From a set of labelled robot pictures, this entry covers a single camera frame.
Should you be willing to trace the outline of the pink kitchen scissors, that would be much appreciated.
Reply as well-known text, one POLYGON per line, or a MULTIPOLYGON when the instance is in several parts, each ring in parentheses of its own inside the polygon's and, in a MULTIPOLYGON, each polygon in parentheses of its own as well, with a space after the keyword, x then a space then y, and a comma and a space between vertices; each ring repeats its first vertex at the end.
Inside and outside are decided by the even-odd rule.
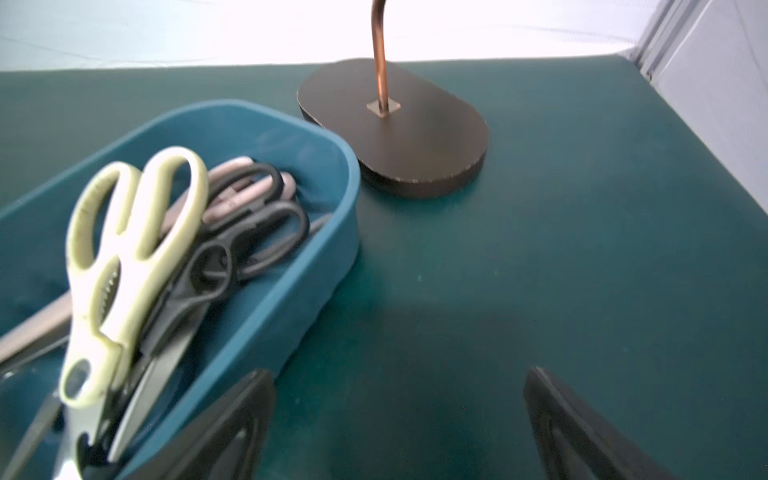
MULTIPOLYGON (((228 174, 239 173, 251 165, 255 165, 255 160, 240 156, 214 167, 209 173, 211 188, 217 181, 224 180, 228 174)), ((260 197, 266 199, 266 195, 274 190, 271 189, 272 175, 269 173, 252 175, 262 175, 263 178, 253 180, 251 177, 246 177, 229 180, 229 183, 225 182, 224 189, 209 201, 209 206, 203 214, 203 222, 212 224, 216 220, 223 219, 225 214, 233 213, 236 207, 245 206, 249 201, 255 201, 260 197)), ((279 198, 292 199, 297 190, 296 180, 286 171, 281 171, 280 175, 283 187, 279 198)), ((162 226, 163 233, 167 233, 178 218, 186 196, 187 193, 183 193, 167 210, 162 226)), ((67 291, 2 336, 1 377, 64 346, 70 331, 71 306, 71 294, 67 291)))

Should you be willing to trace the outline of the large black handled scissors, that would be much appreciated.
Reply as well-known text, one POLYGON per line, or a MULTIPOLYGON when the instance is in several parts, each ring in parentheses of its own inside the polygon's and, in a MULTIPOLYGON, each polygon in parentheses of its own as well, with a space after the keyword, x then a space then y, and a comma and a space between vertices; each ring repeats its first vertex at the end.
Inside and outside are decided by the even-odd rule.
POLYGON ((275 167, 257 163, 228 174, 210 187, 209 201, 225 182, 272 175, 270 193, 236 207, 223 219, 199 230, 192 253, 162 290, 138 342, 137 361, 116 400, 107 423, 88 438, 84 465, 117 463, 145 423, 194 339, 209 307, 232 296, 239 287, 279 264, 309 236, 306 211, 292 199, 280 199, 282 177, 275 167))

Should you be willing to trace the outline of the cream kitchen scissors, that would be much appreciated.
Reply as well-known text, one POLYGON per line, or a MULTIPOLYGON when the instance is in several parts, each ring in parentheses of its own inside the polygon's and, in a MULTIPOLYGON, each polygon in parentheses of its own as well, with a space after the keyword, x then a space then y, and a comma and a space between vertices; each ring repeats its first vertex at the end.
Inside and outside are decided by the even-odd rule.
POLYGON ((65 245, 71 328, 58 386, 64 434, 53 476, 79 479, 128 377, 141 328, 188 253, 208 204, 208 170, 180 146, 138 169, 115 161, 88 182, 65 245))

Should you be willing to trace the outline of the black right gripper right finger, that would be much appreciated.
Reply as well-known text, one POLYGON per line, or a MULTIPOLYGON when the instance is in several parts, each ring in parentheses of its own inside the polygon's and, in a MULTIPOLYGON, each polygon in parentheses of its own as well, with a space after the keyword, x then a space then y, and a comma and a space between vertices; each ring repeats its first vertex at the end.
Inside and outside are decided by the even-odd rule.
POLYGON ((523 397, 547 478, 675 477, 550 371, 531 368, 523 397))

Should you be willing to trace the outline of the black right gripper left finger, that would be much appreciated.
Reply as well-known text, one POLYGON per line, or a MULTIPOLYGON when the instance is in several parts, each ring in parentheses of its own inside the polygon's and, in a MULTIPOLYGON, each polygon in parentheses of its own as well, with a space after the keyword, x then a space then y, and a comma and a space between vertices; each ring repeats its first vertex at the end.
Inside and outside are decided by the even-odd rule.
POLYGON ((255 370, 199 414, 131 479, 250 479, 276 403, 271 373, 255 370))

